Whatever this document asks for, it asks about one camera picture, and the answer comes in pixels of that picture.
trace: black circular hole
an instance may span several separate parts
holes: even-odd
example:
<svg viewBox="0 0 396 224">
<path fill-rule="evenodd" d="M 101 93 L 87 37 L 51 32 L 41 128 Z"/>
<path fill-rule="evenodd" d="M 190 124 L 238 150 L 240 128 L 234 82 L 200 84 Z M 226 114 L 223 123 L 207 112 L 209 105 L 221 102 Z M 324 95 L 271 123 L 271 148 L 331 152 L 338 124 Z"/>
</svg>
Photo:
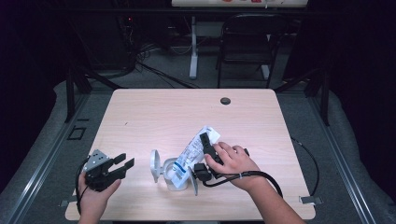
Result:
<svg viewBox="0 0 396 224">
<path fill-rule="evenodd" d="M 220 99 L 220 102 L 222 105 L 229 105 L 231 103 L 231 100 L 228 97 L 223 97 Z"/>
</svg>

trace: human hand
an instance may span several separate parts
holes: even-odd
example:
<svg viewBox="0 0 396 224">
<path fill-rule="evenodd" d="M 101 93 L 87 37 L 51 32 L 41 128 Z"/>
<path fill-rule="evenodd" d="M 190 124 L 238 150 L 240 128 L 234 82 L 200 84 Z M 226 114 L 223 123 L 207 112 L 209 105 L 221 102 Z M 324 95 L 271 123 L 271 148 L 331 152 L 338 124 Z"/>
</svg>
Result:
<svg viewBox="0 0 396 224">
<path fill-rule="evenodd" d="M 114 181 L 101 192 L 90 189 L 85 184 L 85 172 L 78 177 L 78 190 L 80 192 L 81 217 L 79 223 L 98 223 L 107 207 L 110 196 L 119 188 L 121 180 Z"/>
<path fill-rule="evenodd" d="M 213 148 L 219 154 L 223 165 L 215 162 L 212 157 L 205 154 L 205 160 L 210 168 L 220 174 L 241 174 L 246 171 L 260 171 L 259 166 L 248 156 L 245 150 L 240 146 L 230 147 L 226 143 L 219 142 L 213 144 Z M 235 186 L 249 192 L 257 181 L 262 181 L 260 176 L 246 176 L 242 179 L 232 180 Z"/>
</svg>

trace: cable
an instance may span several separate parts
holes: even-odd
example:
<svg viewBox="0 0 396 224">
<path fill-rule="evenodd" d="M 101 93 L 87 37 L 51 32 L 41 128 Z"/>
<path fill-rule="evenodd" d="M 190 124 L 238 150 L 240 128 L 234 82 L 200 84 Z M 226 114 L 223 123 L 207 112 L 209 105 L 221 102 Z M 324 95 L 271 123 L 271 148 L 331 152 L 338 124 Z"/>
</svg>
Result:
<svg viewBox="0 0 396 224">
<path fill-rule="evenodd" d="M 168 80 L 166 80 L 164 77 L 159 76 L 164 82 L 168 83 L 169 86 L 171 86 L 173 89 L 175 88 Z"/>
<path fill-rule="evenodd" d="M 298 141 L 297 139 L 295 139 L 295 138 L 293 138 L 293 137 L 290 137 L 290 138 L 291 138 L 291 140 L 293 140 L 294 142 L 296 142 L 298 145 L 300 145 L 303 149 L 305 149 L 305 151 L 308 153 L 308 155 L 311 157 L 312 161 L 313 161 L 314 164 L 315 164 L 315 167 L 316 167 L 316 169 L 317 169 L 317 181 L 316 181 L 316 183 L 315 183 L 314 189 L 312 190 L 312 192 L 311 192 L 311 194 L 310 194 L 310 196 L 314 196 L 315 193 L 317 192 L 317 188 L 318 188 L 318 185 L 319 185 L 319 167 L 318 167 L 317 160 L 315 160 L 315 157 L 314 157 L 314 156 L 312 155 L 312 153 L 308 150 L 308 148 L 306 148 L 306 147 L 303 145 L 303 143 L 301 143 L 300 141 Z"/>
<path fill-rule="evenodd" d="M 259 175 L 259 176 L 262 176 L 262 177 L 268 179 L 274 185 L 274 187 L 275 187 L 277 193 L 280 195 L 280 197 L 283 198 L 283 193 L 282 193 L 282 190 L 280 189 L 280 186 L 276 183 L 276 181 L 274 180 L 273 177 L 271 177 L 270 175 L 268 175 L 265 172 L 262 172 L 262 171 L 246 171 L 246 172 L 243 172 L 241 174 L 219 174 L 219 175 L 220 176 L 231 175 L 231 177 L 228 177 L 228 178 L 226 178 L 224 180 L 221 180 L 220 182 L 217 182 L 215 184 L 207 184 L 206 181 L 203 181 L 204 186 L 209 187 L 209 188 L 213 188 L 215 186 L 227 183 L 227 182 L 235 180 L 237 178 L 242 178 L 243 176 Z"/>
<path fill-rule="evenodd" d="M 203 40 L 201 40 L 199 43 L 197 43 L 197 46 L 200 46 L 202 43 L 204 43 L 207 39 L 209 39 L 208 37 L 205 37 Z M 176 49 L 180 49 L 180 48 L 188 48 L 183 52 L 179 52 Z M 175 53 L 175 54 L 179 54 L 179 55 L 183 55 L 186 54 L 190 51 L 190 49 L 192 48 L 192 45 L 189 46 L 171 46 L 170 49 Z"/>
<path fill-rule="evenodd" d="M 159 71 L 159 70 L 157 70 L 157 69 L 155 69 L 155 68 L 152 68 L 152 67 L 150 67 L 150 66 L 148 66 L 148 65 L 146 65 L 146 64 L 144 64 L 144 63 L 141 63 L 141 62 L 139 62 L 139 61 L 136 61 L 136 64 L 141 65 L 143 69 L 146 69 L 146 70 L 148 70 L 148 71 L 150 71 L 150 72 L 156 74 L 157 76 L 159 76 L 159 77 L 161 77 L 161 78 L 163 78 L 163 77 L 168 78 L 168 79 L 170 79 L 170 80 L 172 80 L 172 81 L 174 81 L 174 82 L 176 82 L 176 83 L 178 83 L 178 84 L 180 84 L 180 85 L 182 85 L 182 86 L 184 86 L 184 87 L 186 87 L 186 88 L 188 88 L 188 89 L 197 89 L 197 88 L 199 89 L 199 88 L 200 88 L 199 86 L 197 86 L 197 85 L 195 85 L 195 84 L 193 84 L 193 83 L 190 83 L 190 82 L 187 82 L 187 81 L 183 81 L 183 80 L 178 79 L 178 78 L 176 78 L 176 77 L 171 77 L 171 76 L 169 76 L 169 75 L 166 75 L 164 72 Z"/>
<path fill-rule="evenodd" d="M 85 159 L 85 160 L 81 163 L 81 165 L 78 167 L 78 170 L 77 170 L 77 173 L 76 173 L 76 185 L 75 185 L 75 189 L 76 189 L 76 198 L 77 198 L 77 210 L 78 210 L 78 212 L 79 212 L 80 214 L 81 214 L 80 202 L 81 202 L 82 195 L 84 194 L 84 192 L 85 192 L 86 189 L 84 189 L 84 191 L 82 192 L 82 194 L 79 195 L 78 178 L 79 178 L 79 175 L 81 174 L 82 167 L 84 166 L 85 163 L 87 163 L 87 161 L 88 161 L 89 159 L 90 159 L 90 156 L 88 156 L 88 158 Z"/>
</svg>

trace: chair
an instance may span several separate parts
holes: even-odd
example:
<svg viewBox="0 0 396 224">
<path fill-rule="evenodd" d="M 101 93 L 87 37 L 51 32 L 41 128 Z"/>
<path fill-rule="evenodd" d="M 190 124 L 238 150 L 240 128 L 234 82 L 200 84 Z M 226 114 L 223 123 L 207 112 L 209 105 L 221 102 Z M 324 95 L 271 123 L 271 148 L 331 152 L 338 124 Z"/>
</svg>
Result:
<svg viewBox="0 0 396 224">
<path fill-rule="evenodd" d="M 270 72 L 265 86 L 268 89 L 279 42 L 288 24 L 288 20 L 281 15 L 246 13 L 232 16 L 224 22 L 216 65 L 219 70 L 218 88 L 221 81 L 221 65 L 232 63 L 257 64 L 259 68 L 268 65 Z"/>
</svg>

